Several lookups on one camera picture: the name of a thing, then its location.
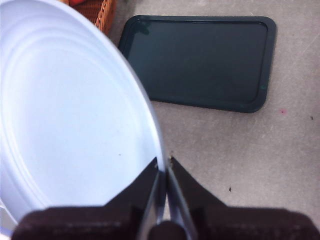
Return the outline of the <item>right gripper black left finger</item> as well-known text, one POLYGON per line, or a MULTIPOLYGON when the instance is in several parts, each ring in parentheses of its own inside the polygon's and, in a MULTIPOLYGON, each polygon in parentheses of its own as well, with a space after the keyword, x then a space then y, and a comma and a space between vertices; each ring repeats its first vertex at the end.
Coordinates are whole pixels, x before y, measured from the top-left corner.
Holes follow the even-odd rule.
POLYGON ((13 240, 141 240, 159 217, 160 171, 153 159, 103 206, 51 207, 27 214, 13 240))

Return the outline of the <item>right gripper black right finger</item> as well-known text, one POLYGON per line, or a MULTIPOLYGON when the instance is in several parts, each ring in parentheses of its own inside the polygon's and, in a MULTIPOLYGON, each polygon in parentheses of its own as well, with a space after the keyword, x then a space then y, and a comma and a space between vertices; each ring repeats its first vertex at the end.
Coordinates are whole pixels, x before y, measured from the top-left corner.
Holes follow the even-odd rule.
POLYGON ((228 206, 199 184, 174 158, 168 161, 171 220, 190 240, 318 240, 305 214, 284 208, 228 206))

